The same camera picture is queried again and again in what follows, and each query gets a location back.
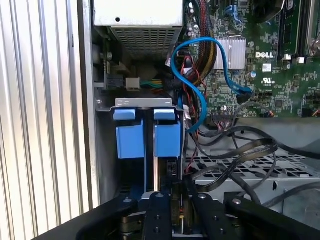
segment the dell logo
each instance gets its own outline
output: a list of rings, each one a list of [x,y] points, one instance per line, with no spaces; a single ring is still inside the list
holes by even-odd
[[[255,53],[255,58],[256,59],[273,59],[274,55],[272,52],[256,52]]]

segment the blue plastic tab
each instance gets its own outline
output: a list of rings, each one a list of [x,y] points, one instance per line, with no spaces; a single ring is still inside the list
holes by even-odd
[[[155,109],[154,120],[176,120],[174,109]]]
[[[113,114],[114,121],[136,120],[135,109],[116,109]]]
[[[116,143],[119,159],[137,159],[145,157],[144,121],[135,126],[118,126]]]
[[[181,149],[181,123],[156,125],[154,129],[154,154],[156,157],[179,157]]]

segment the motherboard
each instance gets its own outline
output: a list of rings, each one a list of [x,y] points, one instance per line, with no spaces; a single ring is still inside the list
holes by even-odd
[[[320,33],[320,1],[314,1],[286,0],[272,19],[257,23],[253,0],[209,0],[214,37],[228,48],[229,77],[250,87],[253,90],[250,100],[271,109],[275,117],[320,117],[320,58],[310,52],[305,30],[312,28],[314,39]],[[313,25],[303,18],[310,18]],[[188,30],[190,38],[200,37],[192,15]],[[199,44],[191,46],[194,58],[198,48]],[[220,55],[218,51],[214,71],[205,79],[208,114],[233,113],[239,106],[226,84]],[[242,116],[266,117],[259,107],[244,110]]]

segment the heatsink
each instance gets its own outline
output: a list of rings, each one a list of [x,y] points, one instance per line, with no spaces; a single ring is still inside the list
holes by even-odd
[[[109,27],[134,60],[166,59],[183,23],[183,0],[94,0],[94,25]]]
[[[216,39],[223,47],[230,70],[243,70],[246,67],[246,47],[247,40],[245,38],[217,38]],[[215,70],[223,70],[224,63],[220,48],[218,47]]]

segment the green circuit board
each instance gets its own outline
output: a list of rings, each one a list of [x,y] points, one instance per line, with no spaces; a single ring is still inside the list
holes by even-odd
[[[308,57],[304,64],[299,64],[296,59],[279,59],[279,55],[293,55],[296,51],[300,1],[289,0],[285,8],[290,10],[290,14],[278,14],[269,22],[261,24],[255,23],[253,19],[250,0],[236,0],[234,3],[241,23],[225,15],[225,1],[221,1],[220,8],[212,10],[215,38],[246,39],[245,69],[229,70],[230,78],[242,86],[249,86],[254,92],[251,101],[270,108],[275,117],[312,117],[311,113],[320,108],[320,101],[315,99],[315,96],[320,96],[320,58]],[[284,29],[280,27],[281,17],[286,18],[285,24],[282,24],[286,31],[282,36],[281,31]],[[194,18],[189,19],[188,25],[192,28],[192,37],[199,37],[199,27]],[[198,48],[198,44],[191,47],[195,58]],[[221,109],[234,112],[239,104],[235,94],[228,88],[222,70],[212,71],[205,82],[208,113],[219,112]],[[253,107],[242,112],[242,116],[262,117],[263,113],[263,110]]]

